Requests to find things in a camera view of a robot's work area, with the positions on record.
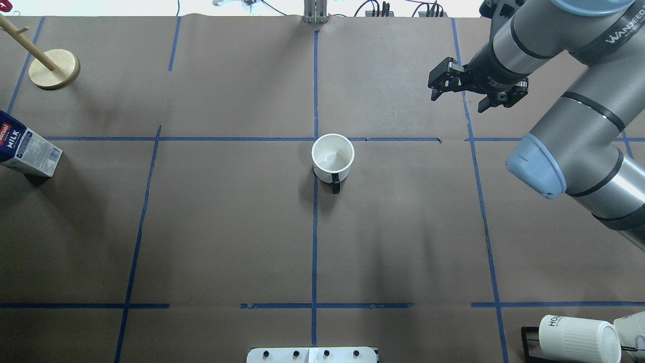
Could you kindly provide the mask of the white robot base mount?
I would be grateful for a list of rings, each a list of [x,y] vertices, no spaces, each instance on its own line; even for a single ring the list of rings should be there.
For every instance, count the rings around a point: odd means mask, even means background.
[[[367,346],[259,347],[246,362],[380,362],[378,350]]]

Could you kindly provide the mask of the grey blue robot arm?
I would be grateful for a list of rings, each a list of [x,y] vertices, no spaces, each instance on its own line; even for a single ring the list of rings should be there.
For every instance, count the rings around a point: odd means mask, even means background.
[[[544,198],[566,194],[643,250],[643,167],[613,145],[643,111],[643,1],[485,1],[488,42],[465,65],[429,72],[431,99],[483,94],[510,108],[529,75],[563,51],[587,68],[509,154],[506,168]]]

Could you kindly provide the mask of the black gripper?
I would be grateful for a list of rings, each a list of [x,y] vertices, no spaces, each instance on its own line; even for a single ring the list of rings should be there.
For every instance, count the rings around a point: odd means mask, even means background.
[[[528,94],[527,74],[517,74],[502,66],[492,48],[482,48],[466,65],[446,57],[429,72],[431,101],[445,92],[473,92],[486,97],[478,103],[478,113],[489,108],[511,108]]]

